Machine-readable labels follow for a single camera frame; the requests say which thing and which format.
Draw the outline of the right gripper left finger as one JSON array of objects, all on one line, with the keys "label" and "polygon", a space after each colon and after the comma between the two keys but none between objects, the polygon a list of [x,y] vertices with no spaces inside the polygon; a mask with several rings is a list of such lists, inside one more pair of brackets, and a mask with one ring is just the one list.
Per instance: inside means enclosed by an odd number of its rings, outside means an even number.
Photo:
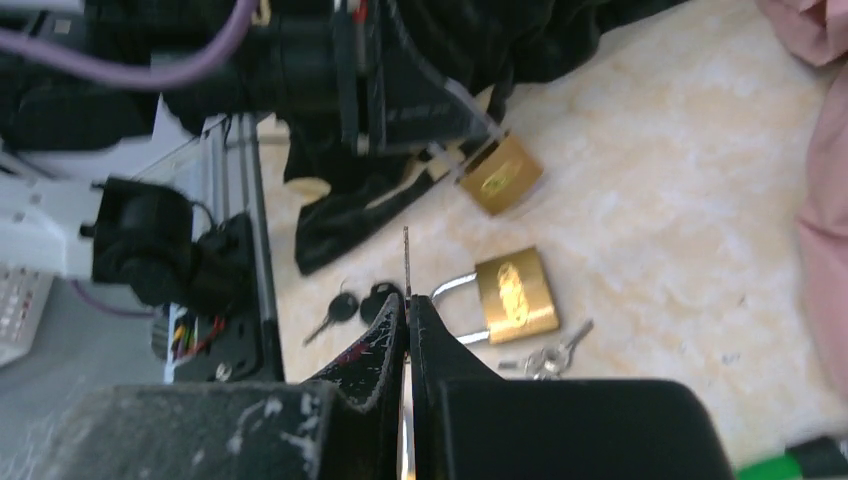
[{"label": "right gripper left finger", "polygon": [[39,464],[43,479],[393,479],[405,322],[376,321],[313,377],[118,386],[74,407]]}]

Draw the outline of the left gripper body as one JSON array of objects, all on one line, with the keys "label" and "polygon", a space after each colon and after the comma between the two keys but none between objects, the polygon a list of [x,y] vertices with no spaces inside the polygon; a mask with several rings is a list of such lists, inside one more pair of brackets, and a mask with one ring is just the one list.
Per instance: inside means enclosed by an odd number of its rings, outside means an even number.
[{"label": "left gripper body", "polygon": [[223,65],[169,90],[165,103],[185,129],[217,115],[328,116],[343,133],[360,127],[355,65],[358,1],[265,1],[263,24]]}]

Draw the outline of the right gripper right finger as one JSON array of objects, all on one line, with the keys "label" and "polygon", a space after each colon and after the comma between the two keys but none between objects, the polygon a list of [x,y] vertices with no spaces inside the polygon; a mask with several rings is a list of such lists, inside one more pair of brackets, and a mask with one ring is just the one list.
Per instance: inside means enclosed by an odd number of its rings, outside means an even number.
[{"label": "right gripper right finger", "polygon": [[508,380],[409,304],[421,479],[729,479],[700,400],[664,379]]}]

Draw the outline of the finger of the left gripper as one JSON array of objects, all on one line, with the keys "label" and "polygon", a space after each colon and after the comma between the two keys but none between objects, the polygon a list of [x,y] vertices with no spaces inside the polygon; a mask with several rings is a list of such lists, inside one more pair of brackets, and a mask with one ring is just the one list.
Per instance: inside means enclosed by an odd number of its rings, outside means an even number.
[{"label": "finger of the left gripper", "polygon": [[449,78],[420,54],[394,1],[367,3],[368,151],[399,155],[479,138],[471,117],[443,90]]}]

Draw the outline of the brass padlock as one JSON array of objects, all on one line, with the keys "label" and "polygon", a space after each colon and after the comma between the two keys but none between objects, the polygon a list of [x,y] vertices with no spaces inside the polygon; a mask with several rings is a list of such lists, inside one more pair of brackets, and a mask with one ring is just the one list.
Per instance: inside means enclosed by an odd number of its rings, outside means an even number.
[{"label": "brass padlock", "polygon": [[455,182],[487,214],[499,215],[517,206],[535,189],[544,169],[522,142],[501,126],[503,88],[494,87],[485,107],[453,79],[444,80],[443,90],[470,115],[481,136],[461,144],[465,149],[462,160],[436,142],[428,144],[426,152],[433,160],[447,163]]},{"label": "brass padlock", "polygon": [[[457,340],[465,346],[481,342],[501,345],[551,334],[561,327],[543,258],[535,246],[476,264],[473,271],[437,286],[430,294],[431,302],[437,304],[449,292],[469,284],[477,287],[484,329],[459,335]],[[544,346],[521,360],[502,361],[498,368],[520,371],[533,380],[562,379],[571,369],[577,346],[594,326],[588,319],[570,338]]]}]

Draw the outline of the black-headed key bunch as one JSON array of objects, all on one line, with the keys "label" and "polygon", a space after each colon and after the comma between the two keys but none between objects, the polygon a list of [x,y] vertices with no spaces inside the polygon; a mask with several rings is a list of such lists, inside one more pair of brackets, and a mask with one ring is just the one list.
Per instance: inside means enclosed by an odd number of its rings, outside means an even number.
[{"label": "black-headed key bunch", "polygon": [[358,315],[366,326],[372,325],[391,295],[404,298],[402,289],[397,284],[388,281],[373,284],[368,294],[363,298],[359,298],[350,290],[340,291],[330,301],[321,323],[303,340],[303,345],[309,345],[329,327],[344,323],[355,315]]}]

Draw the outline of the green cable lock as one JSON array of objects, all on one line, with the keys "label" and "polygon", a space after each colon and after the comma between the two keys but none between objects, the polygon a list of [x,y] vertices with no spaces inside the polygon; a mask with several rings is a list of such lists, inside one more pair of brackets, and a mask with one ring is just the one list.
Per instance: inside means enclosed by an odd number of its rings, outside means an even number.
[{"label": "green cable lock", "polygon": [[735,471],[738,480],[847,478],[847,437],[820,436]]}]

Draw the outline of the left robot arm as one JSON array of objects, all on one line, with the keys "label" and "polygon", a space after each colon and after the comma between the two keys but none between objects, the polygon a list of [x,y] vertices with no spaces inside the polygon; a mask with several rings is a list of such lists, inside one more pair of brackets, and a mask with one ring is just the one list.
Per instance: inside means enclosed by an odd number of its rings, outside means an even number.
[{"label": "left robot arm", "polygon": [[55,173],[44,205],[70,221],[17,260],[130,287],[206,315],[237,305],[249,272],[193,205],[137,174],[215,117],[278,114],[329,125],[356,157],[478,140],[490,124],[413,41],[394,1],[41,1],[1,6],[1,149]]}]

